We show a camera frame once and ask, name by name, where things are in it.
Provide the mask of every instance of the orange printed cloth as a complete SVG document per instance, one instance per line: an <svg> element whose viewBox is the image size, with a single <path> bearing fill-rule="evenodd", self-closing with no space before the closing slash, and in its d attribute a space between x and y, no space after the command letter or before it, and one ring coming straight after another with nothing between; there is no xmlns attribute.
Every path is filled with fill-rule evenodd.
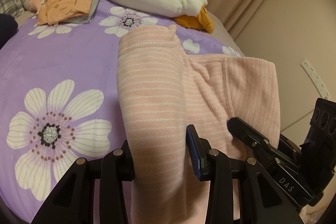
<svg viewBox="0 0 336 224"><path fill-rule="evenodd" d="M41 0L31 0L38 4ZM37 25L54 25L70 17L87 15L92 0L44 0L38 12Z"/></svg>
<svg viewBox="0 0 336 224"><path fill-rule="evenodd" d="M273 63L223 54L188 55L176 26L145 26L119 42L117 87L132 152L133 224L204 224L209 183L194 175L185 143L188 124L231 158L248 147L228 132L237 116L277 147L278 82ZM234 183L234 218L239 199Z"/></svg>

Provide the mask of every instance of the metal screw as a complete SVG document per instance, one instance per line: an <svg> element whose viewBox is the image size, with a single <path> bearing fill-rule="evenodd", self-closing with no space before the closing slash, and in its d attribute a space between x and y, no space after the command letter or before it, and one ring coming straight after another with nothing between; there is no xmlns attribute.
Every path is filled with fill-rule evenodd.
<svg viewBox="0 0 336 224"><path fill-rule="evenodd" d="M113 155L115 156L120 156L122 155L124 152L121 149L116 149L113 151Z"/></svg>
<svg viewBox="0 0 336 224"><path fill-rule="evenodd" d="M255 158L248 158L247 159L247 162L251 165L255 165L257 163L256 159Z"/></svg>
<svg viewBox="0 0 336 224"><path fill-rule="evenodd" d="M213 156L217 156L219 154L219 151L217 149L210 149L209 154Z"/></svg>
<svg viewBox="0 0 336 224"><path fill-rule="evenodd" d="M79 159L76 160L76 163L78 165L81 165L81 164L85 163L85 159L84 158L79 158Z"/></svg>

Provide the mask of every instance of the dark cloth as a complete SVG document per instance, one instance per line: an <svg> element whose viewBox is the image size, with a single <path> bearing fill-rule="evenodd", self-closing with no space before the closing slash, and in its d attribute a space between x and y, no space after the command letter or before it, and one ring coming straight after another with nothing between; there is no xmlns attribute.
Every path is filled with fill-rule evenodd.
<svg viewBox="0 0 336 224"><path fill-rule="evenodd" d="M17 22L10 15L0 14L0 48L16 34Z"/></svg>

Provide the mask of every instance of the gray cloth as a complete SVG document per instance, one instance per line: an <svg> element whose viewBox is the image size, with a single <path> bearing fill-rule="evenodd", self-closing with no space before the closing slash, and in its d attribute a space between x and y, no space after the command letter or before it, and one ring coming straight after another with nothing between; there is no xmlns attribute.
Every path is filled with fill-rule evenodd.
<svg viewBox="0 0 336 224"><path fill-rule="evenodd" d="M65 22L67 23L75 23L75 24L87 24L90 23L93 19L93 15L96 11L99 0L92 0L90 12L88 15L71 17L68 18Z"/></svg>

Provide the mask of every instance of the white flower print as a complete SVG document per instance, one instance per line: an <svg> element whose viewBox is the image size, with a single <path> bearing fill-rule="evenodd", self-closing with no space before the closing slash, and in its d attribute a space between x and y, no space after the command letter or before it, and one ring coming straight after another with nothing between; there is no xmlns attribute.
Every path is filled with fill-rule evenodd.
<svg viewBox="0 0 336 224"><path fill-rule="evenodd" d="M223 46L223 53L226 55L233 55L233 56L241 57L241 55L238 52L235 52L235 50L231 47Z"/></svg>
<svg viewBox="0 0 336 224"><path fill-rule="evenodd" d="M30 90L24 100L26 110L10 124L7 144L13 149L28 147L15 165L20 187L31 189L34 197L45 200L51 190L51 169L58 182L78 156L100 157L110 149L109 121L94 119L73 126L72 122L95 113L104 100L100 90L87 90L66 106L75 87L73 80L59 83L49 94L40 88Z"/></svg>
<svg viewBox="0 0 336 224"><path fill-rule="evenodd" d="M113 16L105 18L99 25L110 26L105 29L105 33L115 34L117 37L122 37L135 28L156 25L158 22L156 18L146 17L149 15L129 8L112 7L110 13Z"/></svg>
<svg viewBox="0 0 336 224"><path fill-rule="evenodd" d="M36 28L30 33L28 33L28 35L40 33L37 36L37 38L43 38L43 37L47 37L48 35L52 34L54 31L56 31L56 33L68 33L68 32L71 32L72 30L71 27L76 27L78 25L81 25L81 24L69 23L65 25L53 25L53 26L49 26L49 25L37 26L35 24L34 27Z"/></svg>
<svg viewBox="0 0 336 224"><path fill-rule="evenodd" d="M191 39L187 39L183 42L183 48L187 54L197 54L200 52L200 45L194 43Z"/></svg>

